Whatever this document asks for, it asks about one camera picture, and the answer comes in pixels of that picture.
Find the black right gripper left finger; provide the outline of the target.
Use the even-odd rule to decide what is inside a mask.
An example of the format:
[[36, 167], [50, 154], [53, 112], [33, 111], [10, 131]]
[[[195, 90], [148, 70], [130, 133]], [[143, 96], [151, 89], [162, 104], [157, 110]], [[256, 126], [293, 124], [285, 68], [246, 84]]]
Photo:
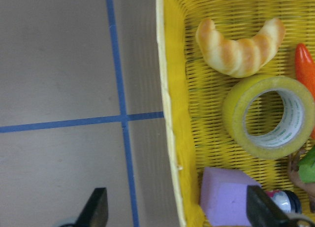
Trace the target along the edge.
[[108, 199], [106, 188], [95, 188], [76, 220], [75, 227], [106, 227]]

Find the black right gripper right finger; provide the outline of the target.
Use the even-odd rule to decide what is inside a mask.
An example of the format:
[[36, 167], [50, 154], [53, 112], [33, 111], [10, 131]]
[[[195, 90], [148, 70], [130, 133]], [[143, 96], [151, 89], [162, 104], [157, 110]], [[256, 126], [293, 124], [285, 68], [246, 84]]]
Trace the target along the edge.
[[295, 226], [260, 186], [247, 186], [246, 214], [252, 227]]

